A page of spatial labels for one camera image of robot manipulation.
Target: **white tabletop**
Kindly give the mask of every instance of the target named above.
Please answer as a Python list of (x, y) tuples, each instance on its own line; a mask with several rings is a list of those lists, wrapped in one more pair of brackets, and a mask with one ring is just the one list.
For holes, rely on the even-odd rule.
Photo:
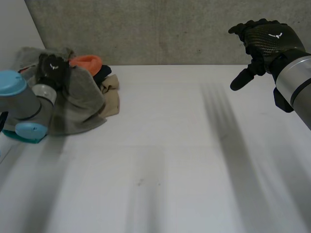
[(120, 114), (0, 164), (0, 232), (311, 231), (311, 132), (243, 68), (112, 67)]

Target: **pile of clothes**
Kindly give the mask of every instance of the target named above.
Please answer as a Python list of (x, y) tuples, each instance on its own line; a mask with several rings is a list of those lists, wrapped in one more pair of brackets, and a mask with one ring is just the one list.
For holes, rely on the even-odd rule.
[(57, 77), (57, 98), (49, 135), (68, 135), (94, 129), (119, 113), (119, 81), (94, 55), (75, 56), (70, 49), (22, 48), (12, 67), (30, 87), (38, 77)]

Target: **crumpled fabric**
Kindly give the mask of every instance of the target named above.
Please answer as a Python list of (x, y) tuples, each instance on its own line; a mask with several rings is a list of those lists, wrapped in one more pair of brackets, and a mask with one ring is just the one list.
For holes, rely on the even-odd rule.
[[(42, 50), (37, 48), (22, 48), (12, 66), (15, 71), (21, 71), (28, 85), (35, 85), (35, 73), (42, 53), (55, 54), (68, 60), (74, 57), (72, 50)], [(94, 129), (106, 122), (99, 115), (105, 105), (105, 98), (89, 71), (82, 67), (70, 68), (65, 86), (57, 91), (54, 111), (49, 127), (49, 135), (68, 135), (82, 133)]]

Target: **concrete wall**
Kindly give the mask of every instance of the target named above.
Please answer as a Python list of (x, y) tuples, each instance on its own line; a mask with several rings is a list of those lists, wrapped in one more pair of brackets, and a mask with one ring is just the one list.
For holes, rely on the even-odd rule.
[(23, 0), (0, 1), (0, 70), (9, 69), (23, 46), (44, 48)]
[(288, 23), (311, 51), (311, 0), (26, 0), (47, 47), (98, 54), (109, 65), (246, 64), (228, 29)]

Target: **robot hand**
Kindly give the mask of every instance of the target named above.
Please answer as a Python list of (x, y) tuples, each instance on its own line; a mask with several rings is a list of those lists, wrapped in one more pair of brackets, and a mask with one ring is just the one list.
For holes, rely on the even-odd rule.
[(247, 54), (252, 56), (252, 62), (231, 83), (231, 89), (236, 91), (244, 87), (255, 75), (271, 73), (271, 63), (283, 52), (288, 50), (305, 51), (303, 44), (295, 31), (285, 23), (261, 19), (238, 24), (229, 30), (235, 33), (244, 43)]

